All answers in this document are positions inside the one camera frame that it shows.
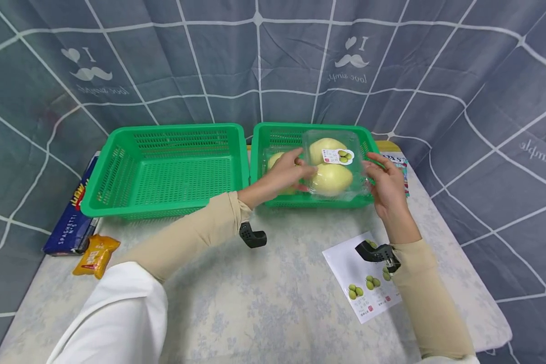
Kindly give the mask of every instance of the black clip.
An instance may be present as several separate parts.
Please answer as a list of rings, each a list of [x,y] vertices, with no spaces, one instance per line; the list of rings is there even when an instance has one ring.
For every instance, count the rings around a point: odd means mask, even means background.
[[[389,273],[395,273],[400,267],[400,262],[392,252],[392,246],[383,244],[376,249],[368,241],[362,241],[356,246],[356,252],[365,261],[379,262],[385,261]]]
[[[265,231],[253,231],[249,222],[243,222],[239,229],[240,238],[243,239],[249,248],[261,248],[267,244],[267,234]]]

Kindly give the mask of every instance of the orange package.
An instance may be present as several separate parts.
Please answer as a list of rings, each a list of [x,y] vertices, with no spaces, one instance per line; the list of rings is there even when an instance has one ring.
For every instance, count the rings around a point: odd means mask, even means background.
[[[99,234],[89,237],[89,248],[73,270],[74,276],[94,275],[98,280],[103,277],[105,268],[111,259],[111,253],[119,248],[119,242]]]

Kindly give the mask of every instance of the table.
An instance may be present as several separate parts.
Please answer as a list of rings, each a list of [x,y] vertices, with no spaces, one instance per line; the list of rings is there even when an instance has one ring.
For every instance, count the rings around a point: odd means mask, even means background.
[[[442,280],[468,324],[477,351],[512,333],[414,171],[408,205],[433,246]],[[121,241],[114,253],[173,219],[105,219],[100,234]],[[420,359],[401,304],[361,325],[322,251],[371,230],[387,235],[373,206],[357,210],[258,208],[254,230],[268,244],[249,249],[235,238],[208,250],[165,284],[168,328],[161,363],[415,363]],[[0,348],[0,364],[44,363],[97,280],[75,277],[78,257],[44,258]]]

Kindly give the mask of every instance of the left hand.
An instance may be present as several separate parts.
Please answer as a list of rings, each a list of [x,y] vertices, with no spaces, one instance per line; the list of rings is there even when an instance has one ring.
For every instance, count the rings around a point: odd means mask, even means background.
[[[253,209],[276,198],[285,188],[295,187],[300,191],[307,191],[307,187],[300,185],[299,180],[313,177],[317,173],[317,167],[308,165],[299,158],[301,152],[303,148],[284,153],[265,176],[238,192],[239,200]]]

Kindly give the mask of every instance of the plastic basket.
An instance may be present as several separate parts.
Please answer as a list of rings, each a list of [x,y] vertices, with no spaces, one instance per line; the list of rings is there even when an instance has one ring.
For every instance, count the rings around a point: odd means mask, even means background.
[[[248,184],[238,124],[122,127],[101,150],[81,211],[125,219],[185,215]]]
[[[289,148],[302,146],[301,135],[307,130],[348,130],[353,131],[360,139],[360,149],[363,154],[378,153],[379,149],[370,132],[361,126],[319,125],[297,123],[259,123],[253,131],[251,145],[251,181],[255,182],[266,172],[266,153],[278,149],[286,152]],[[356,196],[351,201],[320,200],[310,193],[297,192],[295,195],[281,195],[266,202],[272,207],[323,207],[323,208],[356,208],[364,207],[374,202],[372,195]]]

